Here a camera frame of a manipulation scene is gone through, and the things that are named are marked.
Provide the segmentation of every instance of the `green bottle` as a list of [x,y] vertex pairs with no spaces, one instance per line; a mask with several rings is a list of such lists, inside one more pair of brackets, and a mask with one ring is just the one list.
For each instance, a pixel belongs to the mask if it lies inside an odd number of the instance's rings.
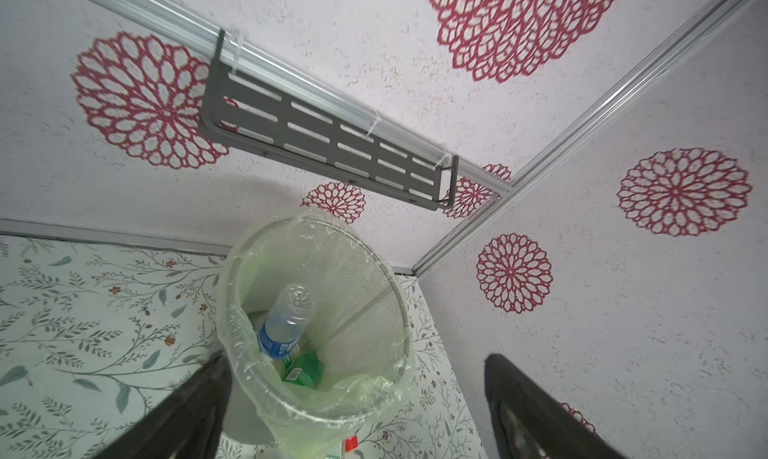
[[316,389],[320,385],[325,369],[326,367],[320,362],[316,351],[306,352],[294,359],[293,364],[288,366],[285,375],[283,375],[283,382]]

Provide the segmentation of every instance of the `patterned wallpaper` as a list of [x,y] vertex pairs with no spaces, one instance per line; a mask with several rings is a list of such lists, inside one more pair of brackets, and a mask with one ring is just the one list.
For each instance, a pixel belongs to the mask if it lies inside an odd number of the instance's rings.
[[[509,179],[707,0],[176,1]],[[429,212],[211,143],[208,58],[85,0],[3,18],[3,218],[228,245],[302,204],[410,267],[490,195]]]
[[768,454],[766,23],[760,0],[421,280],[486,443],[499,352],[628,457]]
[[[205,363],[224,258],[0,236],[0,451],[90,457]],[[485,459],[475,422],[412,277],[411,398],[363,425],[346,459]],[[276,445],[224,432],[218,459]]]

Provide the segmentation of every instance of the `barcode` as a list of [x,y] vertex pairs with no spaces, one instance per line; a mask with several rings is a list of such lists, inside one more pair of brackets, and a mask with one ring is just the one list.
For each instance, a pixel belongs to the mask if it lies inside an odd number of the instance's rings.
[[291,372],[288,373],[285,380],[286,381],[294,381],[297,377],[299,377],[299,374],[301,374],[300,368],[294,368]]

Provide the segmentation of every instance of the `white wall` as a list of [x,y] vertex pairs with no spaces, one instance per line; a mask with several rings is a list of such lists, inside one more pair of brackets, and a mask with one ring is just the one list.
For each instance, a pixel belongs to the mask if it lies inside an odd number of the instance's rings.
[[[761,0],[420,280],[489,455],[483,361],[500,352],[628,457],[768,456],[766,24]],[[674,148],[737,160],[746,187],[694,175],[708,193],[727,191],[735,220],[674,237],[625,217],[617,194],[628,171]],[[519,315],[494,307],[478,281],[484,246],[512,233],[552,264],[551,291]]]
[[[594,31],[531,76],[475,82],[437,44],[429,0],[177,0],[482,166],[522,167],[708,0],[616,0]],[[78,54],[121,31],[85,0],[0,0],[0,217],[231,244],[255,214],[330,180],[233,150],[174,170],[88,125]],[[352,224],[411,266],[458,220],[364,192]]]

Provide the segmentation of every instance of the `blue bottle label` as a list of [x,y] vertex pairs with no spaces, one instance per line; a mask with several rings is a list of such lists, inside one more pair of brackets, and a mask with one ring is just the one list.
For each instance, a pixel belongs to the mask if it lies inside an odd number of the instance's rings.
[[293,348],[293,345],[298,342],[298,339],[291,342],[278,342],[270,339],[270,336],[266,334],[266,323],[261,326],[259,330],[259,344],[262,351],[266,352],[272,358],[282,358],[288,354],[288,351]]

